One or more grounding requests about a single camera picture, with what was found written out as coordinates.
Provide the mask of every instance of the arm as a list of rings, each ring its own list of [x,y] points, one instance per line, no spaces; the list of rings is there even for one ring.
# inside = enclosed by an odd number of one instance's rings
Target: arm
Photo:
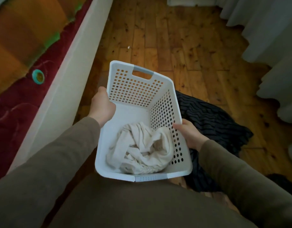
[[[105,88],[92,99],[89,117],[66,130],[0,180],[0,227],[40,227],[68,182],[98,144],[115,104]]]
[[[190,123],[183,120],[184,125],[174,127],[190,142],[191,148],[199,151],[200,165],[242,215],[259,227],[292,227],[292,195],[200,134]]]

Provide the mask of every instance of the brown sleeve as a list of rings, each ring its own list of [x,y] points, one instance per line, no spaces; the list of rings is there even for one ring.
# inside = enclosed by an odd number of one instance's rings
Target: brown sleeve
[[[292,195],[213,140],[204,143],[199,163],[244,217],[259,227],[292,227]]]
[[[0,180],[0,227],[40,227],[98,144],[100,126],[86,117]]]

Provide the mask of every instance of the black object on floor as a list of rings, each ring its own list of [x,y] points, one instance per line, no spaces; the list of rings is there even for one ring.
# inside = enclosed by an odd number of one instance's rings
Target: black object on floor
[[[266,177],[292,195],[292,182],[287,180],[287,178],[284,175],[269,174]]]
[[[221,108],[176,91],[182,118],[191,121],[206,137],[239,156],[241,147],[248,143],[253,133],[241,126]],[[190,149],[193,171],[185,176],[186,183],[197,192],[221,191],[215,181],[199,165],[199,154]]]

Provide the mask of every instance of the red bedsheet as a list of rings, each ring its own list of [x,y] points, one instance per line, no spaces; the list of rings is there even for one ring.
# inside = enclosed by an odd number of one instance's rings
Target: red bedsheet
[[[76,14],[76,20],[64,28],[60,40],[35,62],[26,77],[16,81],[0,95],[0,178],[10,168],[91,2],[87,0],[84,3]],[[41,85],[32,80],[35,69],[45,75],[45,82]]]

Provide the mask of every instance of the cream garment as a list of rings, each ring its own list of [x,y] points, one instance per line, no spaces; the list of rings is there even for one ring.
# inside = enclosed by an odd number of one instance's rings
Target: cream garment
[[[167,127],[151,129],[144,123],[125,125],[107,154],[107,163],[128,174],[150,174],[163,170],[173,156]]]

